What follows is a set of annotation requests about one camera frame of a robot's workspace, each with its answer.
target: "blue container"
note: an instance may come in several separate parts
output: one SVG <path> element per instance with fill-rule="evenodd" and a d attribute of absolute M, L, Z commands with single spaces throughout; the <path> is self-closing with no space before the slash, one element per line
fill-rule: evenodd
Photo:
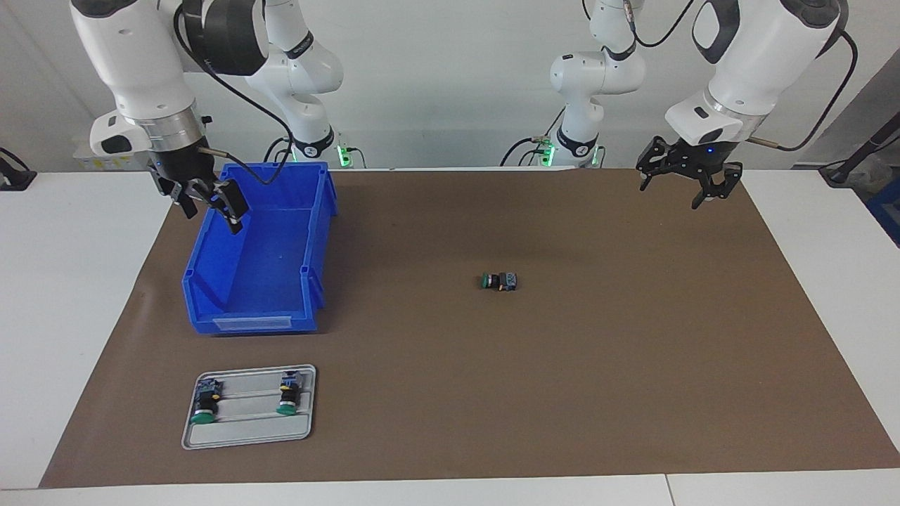
<path fill-rule="evenodd" d="M 276 164 L 252 164 L 268 179 Z M 202 334 L 272 334 L 317 329 L 325 305 L 322 264 L 331 217 L 338 214 L 328 164 L 289 163 L 269 186 L 241 167 L 225 166 L 250 211 L 231 235 L 209 210 L 184 272 L 191 323 Z"/>

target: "object in tray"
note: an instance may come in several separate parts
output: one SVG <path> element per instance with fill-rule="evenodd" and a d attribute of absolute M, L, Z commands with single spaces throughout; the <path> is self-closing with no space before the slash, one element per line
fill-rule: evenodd
<path fill-rule="evenodd" d="M 193 422 L 192 398 L 181 441 L 184 449 L 291 441 L 304 439 L 312 432 L 314 366 L 217 371 L 200 375 L 196 382 L 198 391 L 201 385 L 209 390 L 216 384 L 220 387 L 220 399 L 216 403 L 215 423 Z"/>
<path fill-rule="evenodd" d="M 300 391 L 303 387 L 303 378 L 297 383 L 297 371 L 288 371 L 282 377 L 280 390 L 282 392 L 281 401 L 278 403 L 276 413 L 284 416 L 293 416 L 297 414 L 297 402 L 300 400 Z"/>
<path fill-rule="evenodd" d="M 219 399 L 222 396 L 222 383 L 215 378 L 204 379 L 197 383 L 193 391 L 193 416 L 191 423 L 205 425 L 216 421 L 219 412 Z"/>
<path fill-rule="evenodd" d="M 518 276 L 516 276 L 516 273 L 484 273 L 484 276 L 481 277 L 481 288 L 497 290 L 498 292 L 515 292 L 517 286 Z"/>

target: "green cap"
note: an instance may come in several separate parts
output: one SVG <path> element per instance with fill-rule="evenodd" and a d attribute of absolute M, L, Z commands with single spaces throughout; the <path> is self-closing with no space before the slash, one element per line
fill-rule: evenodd
<path fill-rule="evenodd" d="M 297 407 L 292 406 L 291 404 L 282 404 L 278 406 L 278 409 L 275 410 L 275 412 L 284 416 L 293 416 L 297 414 Z"/>
<path fill-rule="evenodd" d="M 197 413 L 191 417 L 191 423 L 196 425 L 207 425 L 216 421 L 216 416 L 212 413 Z"/>

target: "brown mat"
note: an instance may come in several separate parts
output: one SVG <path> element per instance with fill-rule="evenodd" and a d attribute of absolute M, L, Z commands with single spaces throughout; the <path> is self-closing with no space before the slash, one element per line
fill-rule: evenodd
<path fill-rule="evenodd" d="M 41 486 L 900 467 L 742 188 L 692 212 L 693 182 L 634 171 L 336 180 L 317 335 L 194 333 L 200 221 L 173 211 Z M 181 449 L 198 374 L 295 363 L 309 439 Z"/>

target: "blue bin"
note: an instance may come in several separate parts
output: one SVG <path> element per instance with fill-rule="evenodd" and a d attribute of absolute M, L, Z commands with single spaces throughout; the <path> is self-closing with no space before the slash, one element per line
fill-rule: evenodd
<path fill-rule="evenodd" d="M 264 179 L 276 164 L 252 164 Z M 225 166 L 250 211 L 231 235 L 209 210 L 184 272 L 184 299 L 201 334 L 272 334 L 317 329 L 325 305 L 322 264 L 331 217 L 338 214 L 328 165 L 289 163 L 269 186 L 241 167 Z"/>

